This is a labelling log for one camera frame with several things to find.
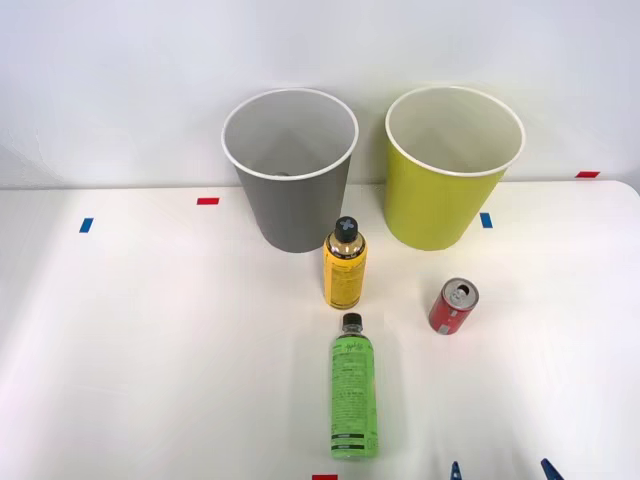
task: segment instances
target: tape mark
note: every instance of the tape mark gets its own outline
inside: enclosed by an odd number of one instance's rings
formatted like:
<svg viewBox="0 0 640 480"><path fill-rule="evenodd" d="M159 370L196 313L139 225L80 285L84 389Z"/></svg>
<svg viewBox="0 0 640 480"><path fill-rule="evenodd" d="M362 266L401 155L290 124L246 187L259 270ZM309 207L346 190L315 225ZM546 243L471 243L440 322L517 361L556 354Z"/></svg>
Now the tape mark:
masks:
<svg viewBox="0 0 640 480"><path fill-rule="evenodd" d="M93 225L93 218L85 218L80 226L80 233L89 233L91 225Z"/></svg>
<svg viewBox="0 0 640 480"><path fill-rule="evenodd" d="M600 172L591 172L591 171L583 170L582 172L578 172L578 175L576 175L576 178L596 178L598 175L600 175Z"/></svg>
<svg viewBox="0 0 640 480"><path fill-rule="evenodd" d="M480 221L482 222L482 228L493 228L493 223L491 223L491 215L489 215L488 213L481 213Z"/></svg>
<svg viewBox="0 0 640 480"><path fill-rule="evenodd" d="M220 203L218 197L201 197L198 199L198 205L217 205L218 203Z"/></svg>

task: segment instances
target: soda can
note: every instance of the soda can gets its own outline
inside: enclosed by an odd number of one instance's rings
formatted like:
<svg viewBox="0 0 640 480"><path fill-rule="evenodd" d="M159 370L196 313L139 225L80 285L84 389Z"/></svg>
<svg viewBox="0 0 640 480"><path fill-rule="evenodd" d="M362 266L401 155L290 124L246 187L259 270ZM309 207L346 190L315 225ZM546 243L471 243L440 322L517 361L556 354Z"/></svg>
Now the soda can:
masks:
<svg viewBox="0 0 640 480"><path fill-rule="evenodd" d="M452 278L444 284L429 313L429 323L438 333L456 333L478 303L480 294L473 283Z"/></svg>

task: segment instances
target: red tape marker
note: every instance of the red tape marker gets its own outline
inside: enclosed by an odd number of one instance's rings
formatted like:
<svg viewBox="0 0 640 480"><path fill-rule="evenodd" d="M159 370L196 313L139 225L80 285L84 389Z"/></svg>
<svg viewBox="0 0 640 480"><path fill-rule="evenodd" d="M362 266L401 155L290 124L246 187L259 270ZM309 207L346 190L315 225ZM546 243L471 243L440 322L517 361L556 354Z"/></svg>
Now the red tape marker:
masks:
<svg viewBox="0 0 640 480"><path fill-rule="evenodd" d="M198 205L217 205L218 203L220 203L220 199L218 197L203 197L198 199Z"/></svg>
<svg viewBox="0 0 640 480"><path fill-rule="evenodd" d="M598 175L600 175L600 172L582 171L578 172L576 178L596 178Z"/></svg>

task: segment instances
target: black bottle cap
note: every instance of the black bottle cap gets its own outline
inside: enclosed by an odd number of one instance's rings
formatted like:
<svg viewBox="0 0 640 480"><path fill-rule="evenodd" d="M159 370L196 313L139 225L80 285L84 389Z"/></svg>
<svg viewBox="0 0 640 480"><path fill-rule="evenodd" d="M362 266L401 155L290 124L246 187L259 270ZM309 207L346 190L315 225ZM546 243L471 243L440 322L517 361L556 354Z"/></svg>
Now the black bottle cap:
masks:
<svg viewBox="0 0 640 480"><path fill-rule="evenodd" d="M351 243L358 236L358 222L353 217L340 217L334 230L336 239L342 243Z"/></svg>
<svg viewBox="0 0 640 480"><path fill-rule="evenodd" d="M360 316L359 313L354 313L354 312L345 313L342 316L342 326L344 327L346 325L362 326L362 317Z"/></svg>

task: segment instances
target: green bottle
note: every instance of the green bottle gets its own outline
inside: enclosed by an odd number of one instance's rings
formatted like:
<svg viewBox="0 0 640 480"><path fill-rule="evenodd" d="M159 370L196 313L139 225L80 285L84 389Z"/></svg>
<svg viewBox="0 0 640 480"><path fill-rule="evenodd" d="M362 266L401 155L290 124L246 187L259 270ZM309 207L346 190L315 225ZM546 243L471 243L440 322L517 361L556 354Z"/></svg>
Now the green bottle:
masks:
<svg viewBox="0 0 640 480"><path fill-rule="evenodd" d="M375 457L378 418L373 346L362 335L362 317L347 313L332 350L331 455Z"/></svg>

